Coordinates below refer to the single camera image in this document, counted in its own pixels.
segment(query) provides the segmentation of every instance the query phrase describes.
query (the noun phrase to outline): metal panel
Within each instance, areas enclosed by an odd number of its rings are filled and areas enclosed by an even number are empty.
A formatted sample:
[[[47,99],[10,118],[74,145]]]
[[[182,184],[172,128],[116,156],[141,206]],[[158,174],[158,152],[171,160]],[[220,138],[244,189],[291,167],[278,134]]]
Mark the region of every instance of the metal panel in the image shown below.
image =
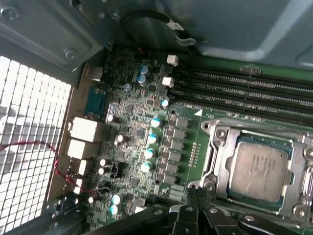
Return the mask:
[[[57,146],[71,86],[0,57],[0,142]],[[0,152],[0,234],[41,215],[54,154],[44,145]]]
[[[149,9],[180,23],[198,40],[202,55],[313,70],[313,0],[107,0],[110,15],[123,18]],[[156,20],[137,19],[129,31],[144,46],[183,50],[173,32]],[[119,43],[126,41],[121,35]]]
[[[102,2],[102,7],[97,2],[5,2],[0,7],[0,54],[36,69],[41,66],[41,71],[65,79],[103,47],[112,46],[114,22],[106,16]],[[92,24],[83,14],[87,10],[94,18]]]

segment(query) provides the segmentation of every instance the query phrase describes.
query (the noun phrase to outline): chip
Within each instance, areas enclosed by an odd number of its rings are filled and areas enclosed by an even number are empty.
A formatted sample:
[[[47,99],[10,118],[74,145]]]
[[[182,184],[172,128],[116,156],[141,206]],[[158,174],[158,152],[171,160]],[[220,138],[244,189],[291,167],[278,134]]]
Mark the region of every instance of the chip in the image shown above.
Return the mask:
[[[173,163],[168,163],[166,165],[166,172],[170,172],[170,173],[177,173],[179,166]]]
[[[125,153],[123,151],[118,151],[118,158],[124,158]]]
[[[183,147],[184,147],[184,144],[182,142],[172,141],[171,149],[182,150]]]
[[[188,120],[178,118],[176,121],[176,126],[186,128],[188,126]]]
[[[173,138],[183,140],[186,137],[186,132],[182,130],[174,130]]]
[[[171,147],[171,144],[172,144],[171,142],[167,142],[167,141],[166,141],[166,142],[164,142],[163,145],[164,145],[165,147]]]
[[[153,102],[153,107],[158,109],[161,106],[161,100],[155,100]]]
[[[133,111],[133,106],[132,105],[126,106],[126,109],[125,109],[126,113],[131,113],[132,111]]]
[[[174,134],[174,131],[170,131],[170,130],[166,131],[167,136],[173,136],[173,134]]]
[[[136,179],[136,178],[132,178],[131,179],[131,185],[132,186],[138,186],[138,184],[139,184],[139,180],[138,179]]]
[[[181,154],[170,152],[170,156],[169,156],[168,160],[171,160],[174,162],[179,162],[181,160]]]
[[[148,91],[149,92],[156,92],[157,88],[154,85],[149,86]]]
[[[288,153],[284,150],[240,142],[235,151],[229,188],[253,199],[278,202],[287,163]]]
[[[156,174],[156,178],[159,180],[163,180],[164,175],[158,173],[158,174]]]
[[[113,98],[112,98],[112,103],[113,103],[113,104],[119,104],[119,101],[120,101],[120,98],[119,98],[119,97],[113,96]]]
[[[166,164],[160,163],[160,164],[158,165],[158,167],[161,168],[161,169],[165,169],[165,168],[166,168]]]
[[[172,72],[173,72],[173,68],[174,68],[173,65],[162,65],[161,70],[160,70],[161,75],[162,76],[169,76],[169,75],[171,75]]]
[[[139,138],[144,138],[145,137],[145,131],[142,129],[138,129],[136,132],[136,136]]]
[[[168,156],[169,156],[169,153],[166,153],[166,152],[161,153],[161,157],[163,158],[168,158]]]
[[[174,175],[169,175],[169,174],[165,174],[164,175],[164,179],[163,179],[164,183],[170,184],[170,185],[174,185],[176,182],[176,176]]]
[[[126,200],[132,200],[134,198],[134,195],[131,193],[126,193]]]
[[[176,121],[175,120],[169,120],[168,124],[171,126],[175,126],[176,125]]]

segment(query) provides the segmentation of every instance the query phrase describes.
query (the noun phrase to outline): green circuit board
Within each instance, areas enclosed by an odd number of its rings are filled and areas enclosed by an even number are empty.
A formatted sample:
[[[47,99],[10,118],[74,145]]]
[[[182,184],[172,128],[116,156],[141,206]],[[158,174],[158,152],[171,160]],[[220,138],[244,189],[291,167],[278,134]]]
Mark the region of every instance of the green circuit board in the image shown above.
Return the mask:
[[[110,182],[110,191],[103,192],[102,198],[93,204],[85,204],[86,224],[85,232],[105,226],[115,220],[124,218],[135,213],[136,208],[144,208],[149,195],[155,194],[161,198],[167,198],[177,203],[186,202],[186,188],[190,181],[199,180],[203,170],[206,151],[208,148],[209,135],[201,130],[201,123],[208,119],[235,118],[247,122],[264,123],[268,126],[284,126],[297,128],[298,130],[311,131],[312,127],[296,125],[293,122],[286,123],[283,119],[266,119],[240,112],[230,112],[227,108],[213,108],[201,105],[198,102],[171,102],[168,108],[163,108],[161,100],[172,94],[168,93],[165,86],[161,85],[162,75],[160,70],[166,64],[168,53],[149,52],[149,55],[138,55],[128,48],[116,48],[110,55],[111,72],[110,78],[100,83],[97,89],[91,89],[90,100],[86,106],[87,115],[98,118],[99,121],[108,122],[107,117],[113,114],[119,118],[119,123],[111,123],[111,130],[107,140],[101,144],[99,156],[95,158],[89,188],[95,188],[99,182]],[[192,57],[179,55],[179,59],[189,65],[203,65],[219,69],[232,70],[261,70],[262,74],[279,75],[293,79],[308,80],[310,73],[297,70],[272,68],[261,65],[249,65],[240,62]],[[146,65],[150,75],[145,86],[137,82],[138,68]],[[124,85],[130,84],[131,90],[126,92]],[[101,100],[96,115],[95,102],[99,102],[99,94],[105,97]],[[151,127],[151,120],[158,118],[162,125],[159,128]],[[178,139],[173,137],[173,131],[183,133]],[[126,144],[116,145],[116,136],[123,134],[129,137]],[[158,136],[157,143],[147,143],[149,134]],[[168,143],[175,141],[178,146],[172,150]],[[262,139],[263,142],[272,143],[271,139]],[[148,161],[152,169],[148,173],[141,172],[141,165],[146,161],[143,153],[152,148],[156,156]],[[174,183],[164,180],[165,166],[163,153],[170,151],[179,153],[181,159],[172,162],[178,167],[177,171],[170,172],[175,177]],[[111,158],[123,163],[122,177],[112,180],[109,176],[99,175],[99,161],[102,158]],[[112,195],[121,193],[124,195],[121,203],[121,212],[118,215],[110,213]],[[309,230],[297,230],[299,234],[310,234]]]

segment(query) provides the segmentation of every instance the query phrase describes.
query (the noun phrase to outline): black cable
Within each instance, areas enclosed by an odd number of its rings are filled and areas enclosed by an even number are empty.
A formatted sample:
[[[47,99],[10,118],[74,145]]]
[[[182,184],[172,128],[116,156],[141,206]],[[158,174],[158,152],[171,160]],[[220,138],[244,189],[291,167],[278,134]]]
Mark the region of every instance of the black cable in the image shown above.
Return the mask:
[[[138,47],[137,45],[137,41],[135,39],[135,37],[127,30],[126,28],[126,24],[139,19],[139,18],[150,18],[150,19],[155,19],[155,20],[159,20],[162,21],[164,23],[169,23],[170,18],[163,15],[162,13],[156,12],[156,11],[150,11],[150,10],[140,10],[140,11],[135,11],[133,13],[130,13],[129,15],[123,17],[121,19],[121,29],[122,32],[125,35],[125,38],[129,41],[131,41],[132,44],[136,45],[136,47]]]
[[[161,22],[164,22],[165,24],[168,24],[171,21],[171,18],[168,16],[151,10],[140,10],[135,11],[133,13],[128,14],[127,16],[123,17],[121,19],[121,29],[122,32],[125,35],[125,38],[131,42],[131,44],[135,45],[136,47],[140,47],[138,45],[137,40],[135,37],[127,30],[126,24],[140,18],[150,18],[154,20],[159,20]],[[190,38],[190,34],[186,30],[173,30],[178,38],[187,39]],[[188,46],[189,52],[191,54],[199,54],[198,49],[195,46]]]

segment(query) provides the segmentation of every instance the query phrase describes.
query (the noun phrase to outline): ventilation grille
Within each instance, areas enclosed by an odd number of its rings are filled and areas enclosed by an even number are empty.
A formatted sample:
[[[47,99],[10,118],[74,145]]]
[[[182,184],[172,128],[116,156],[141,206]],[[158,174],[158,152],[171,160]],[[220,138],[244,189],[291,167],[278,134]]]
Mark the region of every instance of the ventilation grille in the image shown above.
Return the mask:
[[[71,86],[0,57],[0,141],[57,147]],[[0,235],[38,217],[54,155],[44,145],[0,151]]]

